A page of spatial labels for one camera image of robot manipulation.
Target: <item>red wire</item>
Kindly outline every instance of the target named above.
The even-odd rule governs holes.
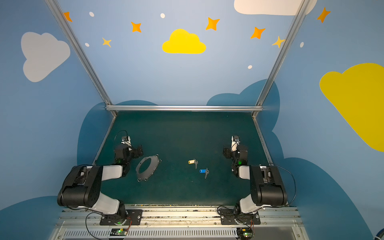
[[[254,224],[253,220],[251,220],[251,227],[253,229],[253,231],[252,231],[252,237],[253,237],[253,235],[255,234],[255,224]]]
[[[131,224],[132,224],[132,218],[131,217],[127,217],[127,218],[129,218],[131,220],[131,223],[129,224],[129,227],[127,229],[127,235],[128,235],[129,228],[131,227]]]

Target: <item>dark green table surface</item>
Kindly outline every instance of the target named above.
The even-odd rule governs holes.
[[[125,135],[120,132],[114,143],[120,130],[134,147],[142,145],[144,155],[132,160],[126,177],[104,181],[101,192],[126,204],[234,205],[250,193],[250,183],[232,174],[231,160],[222,154],[232,135],[248,146],[248,164],[267,163],[250,113],[119,112],[97,165],[113,163],[114,146]],[[157,170],[138,182],[137,164],[156,154],[162,160]],[[197,169],[191,159],[198,160]],[[204,179],[199,169],[206,168]]]

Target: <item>black mounting plate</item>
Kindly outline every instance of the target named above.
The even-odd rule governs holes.
[[[126,211],[128,213],[127,216],[129,216],[132,219],[131,225],[140,225],[143,210],[141,210],[141,209],[126,209]],[[127,221],[121,226],[126,226],[126,225],[129,226],[130,223],[131,223],[131,221],[128,218]],[[100,220],[100,225],[101,226],[120,226],[120,225],[115,225],[112,217],[108,216],[108,215]]]
[[[233,214],[232,209],[220,209],[220,211],[225,215]],[[248,226],[251,225],[251,220],[253,221],[254,225],[261,224],[259,212],[256,212],[256,214],[245,214],[245,217],[238,218],[237,220],[235,220],[234,217],[220,216],[220,220],[221,220],[221,225],[235,225],[235,224],[241,225],[242,223],[240,221],[245,222],[245,220],[246,220],[245,224],[247,224]]]

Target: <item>metal gasket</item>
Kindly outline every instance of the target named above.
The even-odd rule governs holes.
[[[149,164],[149,167],[142,173],[139,173],[139,169],[141,165],[147,160],[151,159],[151,163]],[[153,175],[155,170],[157,169],[157,166],[161,163],[161,159],[159,159],[159,155],[156,154],[155,156],[145,157],[143,158],[139,164],[136,167],[136,173],[137,173],[137,181],[141,182],[141,180],[144,179],[144,181],[147,181],[150,176]]]

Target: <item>ventilation grille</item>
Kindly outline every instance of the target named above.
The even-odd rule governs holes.
[[[90,230],[92,235],[107,239],[110,230]],[[131,228],[126,238],[207,238],[207,237],[237,237],[236,228],[215,227],[215,228],[152,228],[137,229]],[[66,229],[63,239],[93,239],[86,229]]]
[[[89,230],[91,234],[95,237],[108,237],[110,230]],[[64,238],[87,238],[92,236],[89,234],[89,232],[85,230],[75,230],[75,229],[67,229],[64,233]]]
[[[130,229],[127,237],[233,237],[236,236],[235,230],[229,229],[153,229],[153,230],[142,230],[142,229]]]

